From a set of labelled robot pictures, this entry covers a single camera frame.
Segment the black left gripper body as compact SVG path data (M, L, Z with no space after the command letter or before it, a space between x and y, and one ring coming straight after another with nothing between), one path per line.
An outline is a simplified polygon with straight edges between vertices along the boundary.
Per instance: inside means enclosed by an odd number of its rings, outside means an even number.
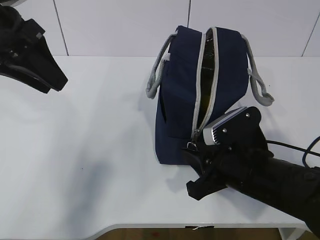
M33 18L23 19L11 6L0 7L0 74L45 75L45 30Z

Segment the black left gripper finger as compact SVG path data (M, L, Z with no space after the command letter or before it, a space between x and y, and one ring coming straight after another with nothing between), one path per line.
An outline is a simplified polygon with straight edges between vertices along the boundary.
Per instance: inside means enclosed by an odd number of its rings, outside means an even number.
M57 92L61 91L68 82L67 77L53 58L44 37L32 47L29 65L40 82Z
M38 90L44 94L47 94L50 91L50 87L41 83L34 77L28 76L27 74L21 73L19 71L8 68L6 65L0 65L0 75L5 76L18 82L21 82L29 87L32 87L35 90Z

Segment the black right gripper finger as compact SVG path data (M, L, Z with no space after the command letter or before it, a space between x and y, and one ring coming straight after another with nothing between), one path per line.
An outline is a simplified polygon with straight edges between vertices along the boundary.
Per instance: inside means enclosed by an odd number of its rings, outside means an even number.
M200 177L205 174L207 168L212 163L212 160L207 155L198 150L183 148L181 154L184 161L191 166Z

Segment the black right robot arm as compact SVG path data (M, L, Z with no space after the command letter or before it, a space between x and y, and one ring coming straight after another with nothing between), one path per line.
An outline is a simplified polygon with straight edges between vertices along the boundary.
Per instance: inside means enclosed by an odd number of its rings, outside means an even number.
M186 184L199 201L226 188L234 189L303 221L320 235L320 171L274 158L266 148L241 144L182 149L182 156L199 175Z

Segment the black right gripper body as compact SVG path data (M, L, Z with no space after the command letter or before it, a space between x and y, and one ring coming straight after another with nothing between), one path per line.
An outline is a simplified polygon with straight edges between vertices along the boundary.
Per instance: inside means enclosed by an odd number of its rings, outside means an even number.
M249 148L236 143L195 151L204 153L212 160L204 175L198 175L197 180L190 180L186 184L188 195L197 201L232 184L242 186L250 178L255 166L274 156L268 148Z

